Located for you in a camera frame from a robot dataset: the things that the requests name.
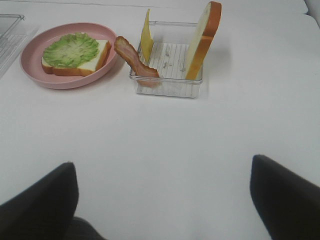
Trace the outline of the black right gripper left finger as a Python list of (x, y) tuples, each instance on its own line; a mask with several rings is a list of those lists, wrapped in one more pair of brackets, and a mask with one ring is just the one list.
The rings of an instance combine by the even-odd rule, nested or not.
[(65, 162), (0, 206), (2, 240), (102, 240), (75, 216), (79, 200), (76, 169)]

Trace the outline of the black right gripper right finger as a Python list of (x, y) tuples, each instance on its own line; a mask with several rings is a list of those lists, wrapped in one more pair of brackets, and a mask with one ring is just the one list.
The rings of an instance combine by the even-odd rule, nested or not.
[(320, 188), (265, 155), (254, 155), (250, 195), (273, 240), (320, 238)]

